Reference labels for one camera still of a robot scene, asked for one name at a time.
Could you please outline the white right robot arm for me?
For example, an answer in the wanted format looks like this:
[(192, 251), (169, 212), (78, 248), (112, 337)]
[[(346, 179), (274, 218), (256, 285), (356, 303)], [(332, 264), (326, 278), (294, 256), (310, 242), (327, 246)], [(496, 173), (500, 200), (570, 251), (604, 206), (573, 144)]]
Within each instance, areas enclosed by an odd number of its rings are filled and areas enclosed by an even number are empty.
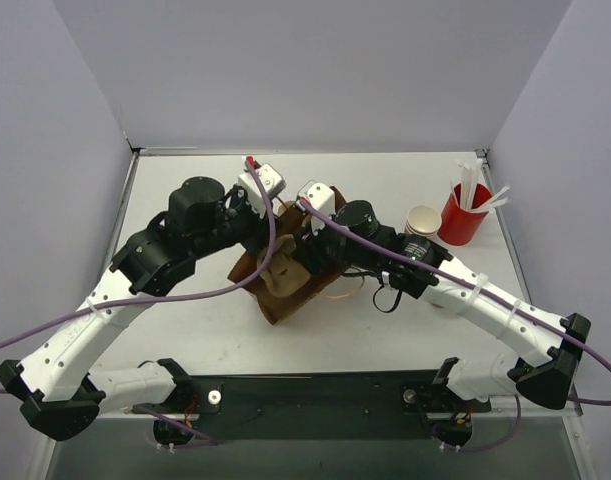
[(312, 216), (299, 239), (310, 265), (356, 268), (382, 288), (441, 307), (509, 348), (481, 361), (454, 357), (443, 363), (440, 383), (459, 399), (518, 395), (550, 410), (571, 401), (589, 320), (523, 302), (435, 242), (381, 224), (367, 201), (352, 201), (336, 215), (317, 210), (310, 199), (297, 205)]

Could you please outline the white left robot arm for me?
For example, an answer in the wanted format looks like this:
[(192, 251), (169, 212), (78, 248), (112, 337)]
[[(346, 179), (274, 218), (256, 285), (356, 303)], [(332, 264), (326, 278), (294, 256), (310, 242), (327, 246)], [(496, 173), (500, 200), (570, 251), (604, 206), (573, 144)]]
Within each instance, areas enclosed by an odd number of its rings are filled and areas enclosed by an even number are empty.
[(146, 406), (174, 412), (198, 398), (198, 386), (172, 359), (118, 371), (93, 366), (151, 306), (211, 299), (256, 280), (262, 266), (217, 290), (171, 293), (201, 259), (236, 244), (273, 244), (272, 200), (283, 187), (283, 178), (252, 167), (230, 190), (213, 178), (192, 177), (173, 191), (167, 209), (128, 239), (79, 309), (53, 320), (56, 332), (33, 353), (0, 364), (0, 384), (20, 400), (29, 426), (64, 441), (102, 413)]

